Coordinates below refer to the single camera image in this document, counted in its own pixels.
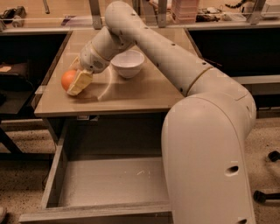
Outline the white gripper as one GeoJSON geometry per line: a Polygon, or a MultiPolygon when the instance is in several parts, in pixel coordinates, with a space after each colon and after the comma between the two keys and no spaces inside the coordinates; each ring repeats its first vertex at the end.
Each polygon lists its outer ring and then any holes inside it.
{"type": "Polygon", "coordinates": [[[71,96],[80,94],[92,82],[92,74],[101,73],[107,66],[108,62],[95,50],[92,42],[87,42],[80,51],[80,57],[77,56],[69,66],[70,70],[78,71],[75,73],[67,93],[71,96]]]}

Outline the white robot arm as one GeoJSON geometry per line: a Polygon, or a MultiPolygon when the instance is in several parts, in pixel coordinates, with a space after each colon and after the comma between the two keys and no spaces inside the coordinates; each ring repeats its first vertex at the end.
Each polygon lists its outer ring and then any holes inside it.
{"type": "Polygon", "coordinates": [[[256,224],[244,142],[256,120],[237,81],[147,27],[125,2],[105,10],[103,27],[81,50],[67,90],[78,95],[118,53],[138,46],[184,96],[162,128],[164,174],[174,224],[256,224]]]}

